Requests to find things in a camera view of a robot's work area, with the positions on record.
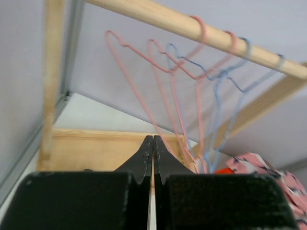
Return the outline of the blue wire hanger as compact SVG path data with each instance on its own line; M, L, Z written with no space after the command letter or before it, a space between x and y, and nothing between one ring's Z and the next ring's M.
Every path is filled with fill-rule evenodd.
M213 86L214 100L212 102L212 110L206 134L205 147L204 150L201 151L201 153L203 153L203 156L200 159L206 160L208 164L208 172L210 173L214 171L217 165L217 161L219 160L218 153L216 154L213 162L210 162L209 160L209 152L213 148L213 139L216 137L217 126L219 124L222 113L222 103L219 96L219 88L221 86L223 79L226 78L227 73L245 65L245 63L248 61L249 57L251 56L251 51L252 51L251 42L243 37L241 37L240 40L244 41L245 44L247 45L247 51L244 59L235 65L229 66L226 69L221 70L216 75L210 75L206 77L207 80L214 82Z
M203 160L206 160L207 164L208 164L208 172L209 173L213 173L216 165L217 165L217 162L219 160L219 153L217 153L217 155L215 156L214 158L214 161L211 162L210 159L209 159L209 152L211 150L214 150L216 152L218 152L226 143L226 140L227 140L227 136L228 134L230 133L234 123L235 123L235 120L236 120L236 117L238 116L238 113L240 111L240 107L243 103L243 100L244 100L244 97L252 90L254 89L255 87L257 87L259 84L261 84L262 82L266 81L269 77L273 76L275 74L275 72L279 71L281 66L283 65L284 63L284 55L281 55L279 54L279 61L277 63L277 66L270 70L268 73L266 73L265 75L263 75L261 78L259 78L258 80L256 80L255 82L251 83L249 86L247 86L246 88L241 88L237 82L229 76L229 72L234 70L235 68L234 67L230 67L228 70L226 70L223 74L220 75L221 79L218 80L218 82L215 84L214 88L213 88L213 92L214 92L214 95L215 95L215 101L213 102L213 106L216 105L216 108L217 108L217 114L216 114L216 117L215 119L210 119L210 122L209 122L209 128L208 128L208 131L207 131L207 137L209 138L209 140L205 141L205 147L204 147L204 150L203 150L203 154L204 156L202 157ZM226 131L225 132L222 132L222 142L220 144L218 144L217 147L214 147L213 144L214 144L214 141L216 140L216 136L217 136L217 132L218 132L218 124L219 124L219 121L220 121L220 116L222 114L222 102L221 102L221 98L219 96L219 86L220 84L222 83L222 80L223 79L229 79L233 85L241 92L241 95L236 103L236 106L234 108L234 113L233 113L233 116L230 118L230 122L228 125L226 125Z

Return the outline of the pink patterned shorts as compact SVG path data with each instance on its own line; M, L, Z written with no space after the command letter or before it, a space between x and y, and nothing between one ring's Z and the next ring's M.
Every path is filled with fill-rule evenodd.
M279 171L270 166L260 155L245 153L226 162L234 174L267 174L281 187L301 230L307 228L307 192L301 182L288 171Z

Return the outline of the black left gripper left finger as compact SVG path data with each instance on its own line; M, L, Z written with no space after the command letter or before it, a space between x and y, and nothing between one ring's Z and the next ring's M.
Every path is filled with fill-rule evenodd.
M33 172L19 184L3 230L145 230L153 137L113 172Z

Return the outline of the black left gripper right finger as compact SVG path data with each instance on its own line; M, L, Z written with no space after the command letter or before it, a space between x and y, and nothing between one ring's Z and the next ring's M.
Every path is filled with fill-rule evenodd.
M195 174L153 138L159 230L296 230L280 186L265 174Z

